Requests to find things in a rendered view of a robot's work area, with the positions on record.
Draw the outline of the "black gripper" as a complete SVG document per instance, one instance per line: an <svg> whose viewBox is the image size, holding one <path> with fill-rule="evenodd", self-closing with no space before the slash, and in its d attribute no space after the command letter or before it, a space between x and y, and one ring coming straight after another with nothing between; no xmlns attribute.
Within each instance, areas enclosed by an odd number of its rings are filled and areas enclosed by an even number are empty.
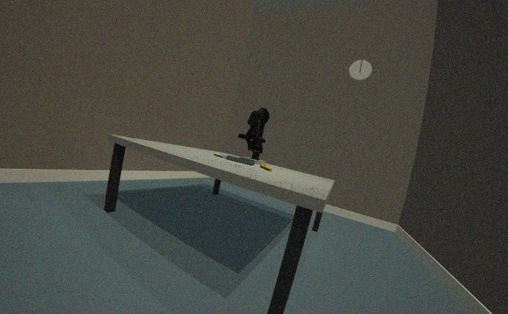
<svg viewBox="0 0 508 314"><path fill-rule="evenodd" d="M253 130L254 130L256 133L258 132L258 129L256 129L256 128L250 128L249 130L250 130L251 132L253 132ZM245 138L246 138L246 135L245 135L245 134L241 134L241 133L240 133L240 134L238 135L238 137L239 137L239 138L242 138L242 139L245 139ZM257 138L257 137L252 138L252 141L251 141L251 138L246 138L245 140L246 140L246 141L247 141L247 143L248 143L248 150L251 150L251 148L254 146L254 144L255 144L255 143L257 143L257 141L259 141L259 142L261 142L261 143L265 143L265 139L264 139L264 138L261 138L261 137L259 137L259 138Z"/></svg>

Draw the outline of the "grey keyboard with white letter keys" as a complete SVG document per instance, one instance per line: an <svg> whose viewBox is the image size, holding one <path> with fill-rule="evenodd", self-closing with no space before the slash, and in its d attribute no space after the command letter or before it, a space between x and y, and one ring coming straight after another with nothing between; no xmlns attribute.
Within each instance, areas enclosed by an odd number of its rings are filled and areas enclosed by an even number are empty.
<svg viewBox="0 0 508 314"><path fill-rule="evenodd" d="M253 161L245 160L245 159L234 157L234 156L227 156L226 159L234 161L234 162L239 162L239 163L242 163L242 164L247 164L247 165L250 165L250 166L254 166L254 163L255 163Z"/></svg>

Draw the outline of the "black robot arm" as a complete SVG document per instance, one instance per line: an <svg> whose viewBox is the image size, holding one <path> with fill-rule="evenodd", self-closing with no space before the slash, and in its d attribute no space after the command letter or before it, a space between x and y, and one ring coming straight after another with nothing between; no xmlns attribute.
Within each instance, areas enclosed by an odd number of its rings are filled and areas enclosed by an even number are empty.
<svg viewBox="0 0 508 314"><path fill-rule="evenodd" d="M248 130L248 132L246 132L246 138L255 138L256 135L257 135L257 138L261 137L262 138L262 135L263 135L263 130L264 130L264 127L265 127L265 123L268 121L269 119L269 112L267 111L267 109L265 108L260 108L260 110L258 111L253 111L248 119L248 125L250 125L251 128L256 128L258 129L258 134L253 130L253 132L251 132L250 130ZM260 121L260 123L259 123ZM256 150L256 151L254 151ZM255 160L259 160L259 155L260 153L263 152L263 147L262 147L262 143L257 141L257 143L254 144L254 146L252 147L252 150L253 151L253 154L252 154L252 159L255 159ZM257 152L259 151L259 152Z"/></svg>

